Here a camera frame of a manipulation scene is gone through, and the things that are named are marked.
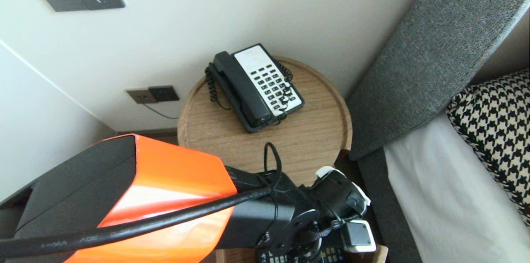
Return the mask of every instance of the white plastic part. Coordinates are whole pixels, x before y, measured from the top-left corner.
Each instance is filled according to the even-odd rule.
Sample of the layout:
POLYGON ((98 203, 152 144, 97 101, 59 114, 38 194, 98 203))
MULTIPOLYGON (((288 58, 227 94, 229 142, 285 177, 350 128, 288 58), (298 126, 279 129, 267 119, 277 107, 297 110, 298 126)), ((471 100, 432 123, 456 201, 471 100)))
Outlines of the white plastic part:
POLYGON ((349 246, 347 248, 348 252, 375 252, 375 249, 377 248, 377 246, 375 244, 375 241, 373 240, 373 234, 371 233, 370 224, 364 220, 350 221, 349 223, 357 223, 357 224, 365 225, 366 230, 368 231, 369 238, 370 238, 370 244, 368 246, 349 246))

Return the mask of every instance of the houndstooth pillow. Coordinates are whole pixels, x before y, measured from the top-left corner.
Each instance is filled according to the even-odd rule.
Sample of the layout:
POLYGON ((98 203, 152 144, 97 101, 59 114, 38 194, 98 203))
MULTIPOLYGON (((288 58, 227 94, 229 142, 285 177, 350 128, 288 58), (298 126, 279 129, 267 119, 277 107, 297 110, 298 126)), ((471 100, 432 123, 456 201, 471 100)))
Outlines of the houndstooth pillow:
POLYGON ((466 87, 447 116, 530 228, 530 70, 466 87))

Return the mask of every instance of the upholstered headboard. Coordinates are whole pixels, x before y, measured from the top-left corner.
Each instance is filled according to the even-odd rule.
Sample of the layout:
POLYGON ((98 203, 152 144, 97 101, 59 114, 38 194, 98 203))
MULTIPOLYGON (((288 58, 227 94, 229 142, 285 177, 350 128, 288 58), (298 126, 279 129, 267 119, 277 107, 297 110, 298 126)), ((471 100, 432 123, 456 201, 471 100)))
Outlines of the upholstered headboard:
POLYGON ((430 121, 469 83, 530 0, 416 0, 348 99, 350 159, 430 121))

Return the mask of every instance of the coiled cord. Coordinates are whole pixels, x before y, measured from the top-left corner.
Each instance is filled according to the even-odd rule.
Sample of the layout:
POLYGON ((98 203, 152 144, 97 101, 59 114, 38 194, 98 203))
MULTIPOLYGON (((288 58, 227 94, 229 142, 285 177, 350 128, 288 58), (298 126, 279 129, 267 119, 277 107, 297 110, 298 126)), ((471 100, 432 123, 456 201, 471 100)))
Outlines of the coiled cord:
POLYGON ((225 110, 231 110, 231 108, 227 108, 219 102, 219 97, 217 95, 217 88, 215 87, 214 76, 212 75, 212 72, 210 72, 210 67, 207 67, 204 70, 204 74, 206 75, 206 84, 208 85, 208 93, 210 93, 210 101, 216 102, 221 108, 225 110))
POLYGON ((270 124, 268 122, 266 123, 267 125, 272 125, 272 126, 279 125, 287 117, 287 113, 285 111, 289 107, 289 98, 291 95, 293 95, 293 91, 292 91, 293 72, 291 72, 287 67, 285 67, 280 62, 275 61, 275 63, 276 63, 276 66, 278 66, 278 69, 282 71, 282 74, 284 75, 284 82, 286 82, 286 87, 283 89, 284 95, 280 98, 280 103, 282 104, 282 107, 278 109, 282 112, 282 114, 278 116, 278 119, 276 120, 275 124, 270 124))

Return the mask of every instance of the telephone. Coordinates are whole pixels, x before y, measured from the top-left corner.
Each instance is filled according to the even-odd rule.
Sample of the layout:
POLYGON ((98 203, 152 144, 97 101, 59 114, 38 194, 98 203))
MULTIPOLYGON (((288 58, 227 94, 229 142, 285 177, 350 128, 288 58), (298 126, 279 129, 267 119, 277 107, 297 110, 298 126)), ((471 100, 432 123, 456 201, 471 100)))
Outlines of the telephone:
POLYGON ((232 55, 226 51, 218 53, 205 74, 210 101, 229 110, 219 102, 217 81, 250 133, 278 125, 304 106, 304 99, 293 86, 292 72, 273 59, 260 43, 232 55))

